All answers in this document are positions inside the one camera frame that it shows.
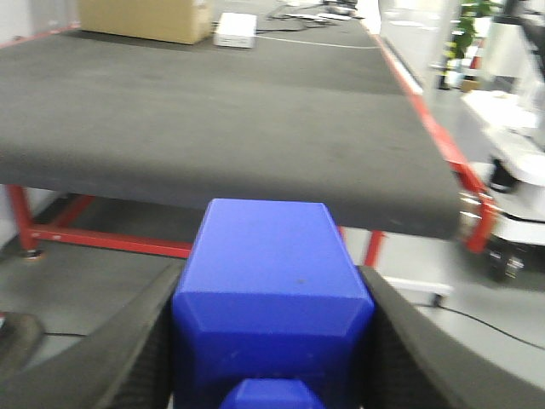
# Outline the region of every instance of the wall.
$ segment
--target wall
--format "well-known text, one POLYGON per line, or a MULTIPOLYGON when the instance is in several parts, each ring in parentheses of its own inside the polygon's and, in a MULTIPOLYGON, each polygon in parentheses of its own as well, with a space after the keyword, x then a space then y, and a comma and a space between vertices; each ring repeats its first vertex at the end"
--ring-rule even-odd
POLYGON ((77 22, 77 0, 0 0, 0 43, 77 22))
POLYGON ((0 43, 32 33, 27 0, 0 0, 0 43))

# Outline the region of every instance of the cable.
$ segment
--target cable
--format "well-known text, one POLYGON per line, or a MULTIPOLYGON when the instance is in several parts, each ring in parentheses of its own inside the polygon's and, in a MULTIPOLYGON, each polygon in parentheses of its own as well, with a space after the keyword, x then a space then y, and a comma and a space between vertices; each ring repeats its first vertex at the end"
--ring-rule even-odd
POLYGON ((543 346, 543 345, 540 345, 538 343, 532 343, 530 341, 526 341, 523 338, 517 337, 516 335, 514 335, 514 334, 512 334, 510 332, 507 332, 507 331, 503 330, 502 328, 499 328, 499 327, 497 327, 495 325, 492 325, 491 323, 486 322, 486 321, 482 320, 481 318, 477 318, 477 317, 475 317, 475 316, 473 316, 471 314, 464 313, 463 311, 458 311, 457 309, 444 307, 442 305, 434 306, 434 305, 418 303, 418 302, 415 302, 412 305, 414 305, 415 307, 440 308, 440 309, 443 309, 444 311, 449 311, 450 313, 461 315, 461 316, 469 318, 469 319, 471 319, 473 321, 479 322, 480 324, 486 325, 489 328, 491 328, 492 330, 498 331, 501 334, 505 335, 506 337, 510 337, 510 338, 514 339, 515 341, 519 341, 520 343, 523 343, 525 345, 531 346, 531 347, 536 348, 536 349, 540 349, 541 351, 545 351, 545 346, 543 346))
POLYGON ((267 40, 284 41, 286 43, 298 43, 298 44, 311 44, 311 45, 323 45, 325 47, 337 47, 339 49, 378 49, 376 46, 361 47, 359 45, 341 45, 331 43, 313 43, 311 41, 289 40, 287 38, 275 38, 267 36, 257 36, 258 38, 266 38, 267 40))
POLYGON ((86 337, 86 335, 84 334, 76 334, 74 332, 44 332, 43 334, 51 336, 51 337, 76 337, 76 338, 86 337))

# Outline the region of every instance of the black cable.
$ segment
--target black cable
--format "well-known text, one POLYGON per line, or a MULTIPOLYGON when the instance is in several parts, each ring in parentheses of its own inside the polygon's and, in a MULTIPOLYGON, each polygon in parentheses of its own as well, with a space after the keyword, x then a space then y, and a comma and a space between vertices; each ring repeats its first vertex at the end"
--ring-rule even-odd
POLYGON ((499 327, 497 327, 495 325, 492 325, 491 323, 486 322, 486 321, 482 320, 481 318, 477 318, 477 317, 475 317, 475 316, 473 316, 471 314, 464 313, 463 311, 459 311, 459 310, 453 309, 453 308, 444 307, 442 305, 434 306, 434 305, 418 303, 418 302, 415 302, 412 305, 414 305, 415 307, 440 308, 440 309, 443 309, 444 311, 449 311, 451 313, 461 315, 461 316, 469 318, 469 319, 471 319, 473 321, 479 322, 480 324, 486 325, 489 328, 491 328, 492 330, 498 331, 501 334, 505 335, 506 337, 510 337, 510 338, 514 339, 515 341, 519 341, 520 343, 523 343, 525 345, 531 346, 531 347, 536 348, 536 349, 540 349, 541 351, 545 351, 545 346, 543 346, 543 345, 540 345, 538 343, 532 343, 530 341, 526 341, 523 338, 517 337, 516 335, 514 335, 514 334, 512 334, 510 332, 507 332, 507 331, 503 330, 502 328, 499 328, 499 327))
POLYGON ((44 332, 43 334, 51 336, 51 337, 76 337, 76 338, 86 337, 86 335, 84 334, 76 334, 74 332, 44 332))

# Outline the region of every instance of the cardboard box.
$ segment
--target cardboard box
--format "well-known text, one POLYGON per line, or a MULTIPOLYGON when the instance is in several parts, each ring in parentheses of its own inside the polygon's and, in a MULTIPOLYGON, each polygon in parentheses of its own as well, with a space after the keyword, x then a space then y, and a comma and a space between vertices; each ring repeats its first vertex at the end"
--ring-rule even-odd
POLYGON ((212 32, 206 0, 78 0, 82 30, 194 44, 212 32))

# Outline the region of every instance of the gray floor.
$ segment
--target gray floor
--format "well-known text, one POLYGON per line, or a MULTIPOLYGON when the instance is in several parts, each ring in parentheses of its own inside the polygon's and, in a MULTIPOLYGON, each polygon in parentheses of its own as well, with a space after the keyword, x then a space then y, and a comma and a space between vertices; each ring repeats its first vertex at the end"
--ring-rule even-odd
MULTIPOLYGON (((439 92, 430 107, 470 160, 486 160, 487 141, 459 132, 458 91, 439 92)), ((202 213, 151 204, 99 200, 78 221, 79 227, 139 233, 163 239, 192 239, 202 213)), ((348 247, 361 260, 364 234, 348 234, 348 247)), ((36 314, 51 335, 31 365, 77 342, 119 310, 162 268, 168 257, 136 255, 56 243, 43 244, 46 256, 26 262, 13 246, 0 259, 0 310, 36 314), (53 335, 71 334, 69 336, 53 335)), ((395 277, 443 282, 453 295, 445 306, 471 314, 528 343, 545 346, 545 268, 541 251, 529 255, 529 268, 516 280, 497 284, 486 273, 482 256, 468 253, 456 241, 389 234, 378 270, 395 277)), ((427 302, 407 294, 415 302, 427 302)), ((501 334, 474 319, 444 310, 421 308, 439 327, 469 348, 545 388, 545 352, 501 334)))
MULTIPOLYGON (((97 199, 75 227, 193 241, 203 212, 97 199)), ((42 242, 29 262, 15 242, 0 258, 0 310, 35 314, 48 334, 29 366, 46 360, 105 323, 165 267, 182 260, 42 242)))

